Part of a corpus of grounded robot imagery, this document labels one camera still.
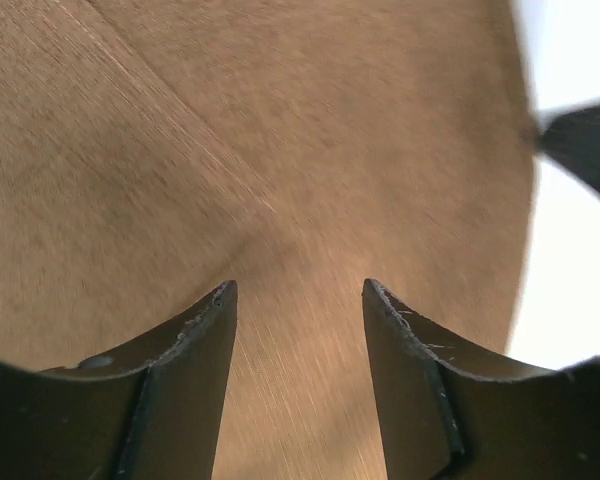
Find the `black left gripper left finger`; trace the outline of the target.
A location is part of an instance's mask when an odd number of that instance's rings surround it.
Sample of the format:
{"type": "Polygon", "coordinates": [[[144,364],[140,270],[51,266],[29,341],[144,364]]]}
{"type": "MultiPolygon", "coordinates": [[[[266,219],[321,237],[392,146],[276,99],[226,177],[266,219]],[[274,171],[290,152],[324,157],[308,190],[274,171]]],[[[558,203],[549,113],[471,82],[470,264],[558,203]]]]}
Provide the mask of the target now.
{"type": "Polygon", "coordinates": [[[237,298],[222,283],[73,368],[0,361],[0,479],[210,478],[237,298]]]}

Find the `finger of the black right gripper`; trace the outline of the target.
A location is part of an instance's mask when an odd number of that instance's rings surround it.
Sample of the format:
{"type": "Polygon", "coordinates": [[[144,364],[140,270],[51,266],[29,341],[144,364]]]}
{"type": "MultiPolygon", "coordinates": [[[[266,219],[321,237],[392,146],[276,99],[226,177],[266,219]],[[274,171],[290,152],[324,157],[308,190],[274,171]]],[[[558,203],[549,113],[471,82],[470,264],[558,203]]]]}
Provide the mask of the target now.
{"type": "Polygon", "coordinates": [[[600,104],[561,113],[540,134],[537,145],[600,195],[600,104]]]}

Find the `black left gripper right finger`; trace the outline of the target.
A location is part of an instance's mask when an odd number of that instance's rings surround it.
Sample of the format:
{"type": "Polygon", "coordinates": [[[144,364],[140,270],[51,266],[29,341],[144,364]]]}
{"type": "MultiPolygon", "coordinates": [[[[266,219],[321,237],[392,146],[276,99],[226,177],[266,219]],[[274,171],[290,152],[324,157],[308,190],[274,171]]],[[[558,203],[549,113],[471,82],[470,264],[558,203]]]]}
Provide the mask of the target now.
{"type": "Polygon", "coordinates": [[[374,279],[363,316],[391,479],[600,479],[600,356],[549,370],[483,348],[374,279]]]}

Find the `brown cloth napkin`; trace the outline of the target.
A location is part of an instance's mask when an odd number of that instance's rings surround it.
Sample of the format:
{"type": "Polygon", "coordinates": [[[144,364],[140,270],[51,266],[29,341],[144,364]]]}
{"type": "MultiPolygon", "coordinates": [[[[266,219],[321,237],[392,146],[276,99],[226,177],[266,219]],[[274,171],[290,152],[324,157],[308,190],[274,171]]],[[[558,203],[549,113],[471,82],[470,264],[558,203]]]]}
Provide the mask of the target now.
{"type": "Polygon", "coordinates": [[[215,477],[381,479],[363,282],[502,350],[534,133],[506,1],[0,1],[0,358],[234,279],[215,477]]]}

